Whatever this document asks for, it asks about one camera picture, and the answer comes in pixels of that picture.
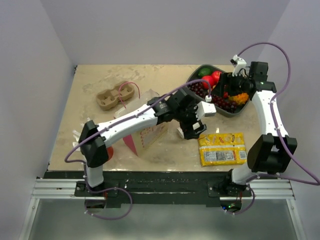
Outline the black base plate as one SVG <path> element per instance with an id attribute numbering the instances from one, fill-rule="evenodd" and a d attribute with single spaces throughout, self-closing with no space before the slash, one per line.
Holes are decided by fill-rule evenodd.
<path id="1" fill-rule="evenodd" d="M 231 183 L 228 172 L 105 171 L 103 182 L 96 187 L 87 187 L 84 173 L 80 171 L 49 171 L 43 178 L 59 190 L 73 184 L 72 195 L 102 200 L 107 208 L 119 208 L 130 203 L 219 207 L 225 197 L 252 197 L 258 192 Z"/>

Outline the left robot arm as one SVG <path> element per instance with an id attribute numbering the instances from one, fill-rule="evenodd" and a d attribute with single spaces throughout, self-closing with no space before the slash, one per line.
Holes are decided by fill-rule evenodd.
<path id="1" fill-rule="evenodd" d="M 114 120 L 85 123 L 78 143 L 85 158 L 86 191 L 92 196 L 103 192 L 103 165 L 111 158 L 108 149 L 132 133 L 175 120 L 180 124 L 184 139 L 198 139 L 207 129 L 202 118 L 216 114 L 211 100 L 210 96 L 203 100 L 187 87 L 182 87 L 172 95 L 154 97 L 140 108 Z"/>

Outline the toy pineapple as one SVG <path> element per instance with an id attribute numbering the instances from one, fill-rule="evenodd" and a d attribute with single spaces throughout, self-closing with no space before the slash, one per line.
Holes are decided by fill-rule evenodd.
<path id="1" fill-rule="evenodd" d="M 235 102 L 237 105 L 244 105 L 250 99 L 250 97 L 244 92 L 235 96 L 229 96 L 228 99 L 232 102 Z"/>

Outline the green lime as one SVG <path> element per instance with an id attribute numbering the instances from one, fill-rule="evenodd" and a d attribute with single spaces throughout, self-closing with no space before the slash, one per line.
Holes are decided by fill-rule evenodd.
<path id="1" fill-rule="evenodd" d="M 210 76 L 211 74 L 212 74 L 212 70 L 210 68 L 202 68 L 198 72 L 198 76 L 200 78 L 202 78 L 204 76 Z"/>

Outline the grey fruit tray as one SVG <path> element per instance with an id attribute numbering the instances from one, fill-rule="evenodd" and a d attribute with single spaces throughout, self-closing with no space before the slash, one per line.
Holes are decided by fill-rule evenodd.
<path id="1" fill-rule="evenodd" d="M 217 67 L 215 67 L 215 66 L 213 66 L 213 65 L 203 64 L 203 65 L 201 65 L 200 67 L 198 67 L 198 68 L 190 75 L 190 77 L 189 77 L 189 79 L 187 80 L 187 82 L 191 82 L 191 81 L 196 80 L 196 79 L 201 79 L 202 77 L 199 77 L 199 76 L 198 76 L 198 72 L 199 72 L 199 70 L 201 70 L 202 68 L 209 68 L 209 69 L 212 70 L 212 73 L 213 73 L 214 71 L 221 71 L 222 73 L 225 72 L 224 70 L 221 70 L 221 69 L 219 69 L 219 68 L 217 68 Z M 229 95 L 228 95 L 226 92 L 224 93 L 224 96 L 223 96 L 223 97 L 227 97 L 227 99 L 229 99 Z M 232 118 L 232 117 L 235 117 L 235 116 L 240 115 L 240 114 L 243 112 L 243 110 L 247 107 L 248 104 L 249 104 L 249 101 L 247 101 L 245 104 L 242 104 L 242 105 L 238 105 L 238 104 L 237 104 L 237 108 L 236 108 L 236 110 L 235 110 L 235 113 L 227 112 L 227 111 L 222 110 L 222 109 L 220 109 L 220 108 L 218 108 L 218 107 L 216 107 L 216 106 L 215 106 L 215 108 L 216 108 L 216 111 L 217 111 L 219 114 L 221 114 L 221 115 L 223 115 L 223 116 L 225 116 L 225 117 L 227 117 L 227 118 Z"/>

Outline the dark red grapes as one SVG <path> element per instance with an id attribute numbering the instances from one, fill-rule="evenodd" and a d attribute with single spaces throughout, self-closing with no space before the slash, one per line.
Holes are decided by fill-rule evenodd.
<path id="1" fill-rule="evenodd" d="M 204 82 L 197 82 L 190 84 L 188 88 L 199 97 L 205 99 L 209 90 L 204 87 Z M 237 104 L 234 101 L 227 99 L 227 97 L 220 96 L 218 90 L 211 90 L 211 102 L 219 109 L 229 113 L 235 113 Z"/>

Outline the cardboard cup carrier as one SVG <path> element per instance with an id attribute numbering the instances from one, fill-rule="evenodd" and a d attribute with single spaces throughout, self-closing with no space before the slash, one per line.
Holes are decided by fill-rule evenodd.
<path id="1" fill-rule="evenodd" d="M 95 99 L 103 111 L 108 111 L 114 108 L 119 102 L 132 98 L 134 94 L 135 89 L 133 85 L 131 83 L 127 84 L 127 81 L 121 81 L 115 84 L 113 88 L 99 92 Z"/>

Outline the red straw holder cup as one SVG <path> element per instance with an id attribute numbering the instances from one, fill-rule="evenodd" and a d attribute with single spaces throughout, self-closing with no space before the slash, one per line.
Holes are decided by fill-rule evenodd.
<path id="1" fill-rule="evenodd" d="M 108 154 L 108 160 L 110 160 L 114 155 L 114 149 L 112 146 L 110 146 L 106 150 L 107 150 L 107 154 Z"/>

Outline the brown paper bag pink handles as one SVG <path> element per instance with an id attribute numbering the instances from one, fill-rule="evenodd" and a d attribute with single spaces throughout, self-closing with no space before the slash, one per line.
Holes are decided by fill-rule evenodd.
<path id="1" fill-rule="evenodd" d="M 157 92 L 149 89 L 143 93 L 139 93 L 138 98 L 134 98 L 133 96 L 126 98 L 125 96 L 128 93 L 135 92 L 134 83 L 127 81 L 122 81 L 117 84 L 116 89 L 118 90 L 117 96 L 120 97 L 119 102 L 123 104 L 123 107 L 115 112 L 113 116 L 115 119 L 137 110 L 152 98 L 159 96 Z M 147 150 L 157 139 L 165 134 L 167 130 L 168 124 L 162 123 L 160 125 L 138 130 L 135 133 L 125 136 L 123 141 L 134 154 L 140 157 L 145 150 Z"/>

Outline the white wrapped straws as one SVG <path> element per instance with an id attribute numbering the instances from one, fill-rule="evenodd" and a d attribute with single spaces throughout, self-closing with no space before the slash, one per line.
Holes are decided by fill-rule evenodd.
<path id="1" fill-rule="evenodd" d="M 74 141 L 72 142 L 72 146 L 76 147 L 79 143 L 79 138 L 80 138 L 81 134 L 76 130 L 73 130 L 72 134 L 73 134 L 73 138 L 74 138 Z"/>

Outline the yellow snack bag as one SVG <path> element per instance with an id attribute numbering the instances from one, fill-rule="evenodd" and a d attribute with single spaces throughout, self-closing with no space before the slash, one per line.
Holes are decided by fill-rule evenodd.
<path id="1" fill-rule="evenodd" d="M 241 132 L 201 134 L 198 149 L 203 167 L 242 165 L 247 162 L 245 140 Z"/>

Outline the red apple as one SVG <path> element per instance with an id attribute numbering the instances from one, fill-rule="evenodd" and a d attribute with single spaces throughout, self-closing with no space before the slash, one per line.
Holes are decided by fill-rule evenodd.
<path id="1" fill-rule="evenodd" d="M 221 71 L 214 71 L 212 74 L 211 74 L 211 77 L 212 79 L 214 80 L 214 82 L 218 82 L 220 80 L 220 76 L 221 76 L 222 72 Z"/>
<path id="2" fill-rule="evenodd" d="M 213 86 L 215 85 L 215 80 L 213 79 L 213 77 L 211 75 L 205 75 L 201 79 L 203 80 L 202 86 L 206 90 L 212 89 Z"/>

